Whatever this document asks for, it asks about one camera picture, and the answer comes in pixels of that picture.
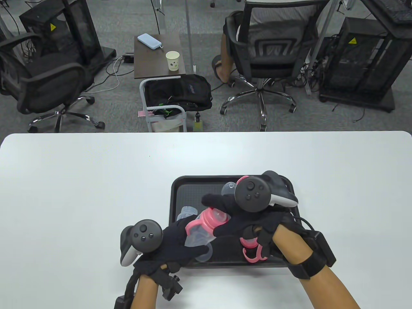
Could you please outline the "person's right hand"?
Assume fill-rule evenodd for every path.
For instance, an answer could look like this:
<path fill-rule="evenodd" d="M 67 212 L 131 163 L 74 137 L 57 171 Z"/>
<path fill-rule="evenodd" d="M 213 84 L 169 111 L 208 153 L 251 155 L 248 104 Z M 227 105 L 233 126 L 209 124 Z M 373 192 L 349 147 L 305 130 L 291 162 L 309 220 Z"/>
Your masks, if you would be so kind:
<path fill-rule="evenodd" d="M 313 253 L 303 240 L 303 227 L 284 208 L 270 206 L 264 211 L 246 212 L 232 195 L 207 194 L 201 202 L 230 216 L 227 223 L 214 229 L 213 234 L 217 238 L 253 234 L 263 247 L 270 246 L 272 251 L 282 253 L 291 264 L 300 264 Z"/>

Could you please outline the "person's left hand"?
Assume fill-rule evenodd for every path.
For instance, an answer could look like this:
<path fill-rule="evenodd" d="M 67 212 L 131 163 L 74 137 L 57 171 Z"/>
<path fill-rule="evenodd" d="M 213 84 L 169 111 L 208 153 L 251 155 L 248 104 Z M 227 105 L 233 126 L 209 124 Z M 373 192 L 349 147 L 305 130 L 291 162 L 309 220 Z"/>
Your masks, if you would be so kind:
<path fill-rule="evenodd" d="M 158 249 L 141 255 L 134 268 L 140 274 L 150 276 L 162 265 L 176 263 L 179 267 L 186 267 L 195 258 L 209 252 L 206 245 L 187 247 L 185 227 L 197 217 L 195 215 L 182 218 L 163 230 L 163 240 Z"/>

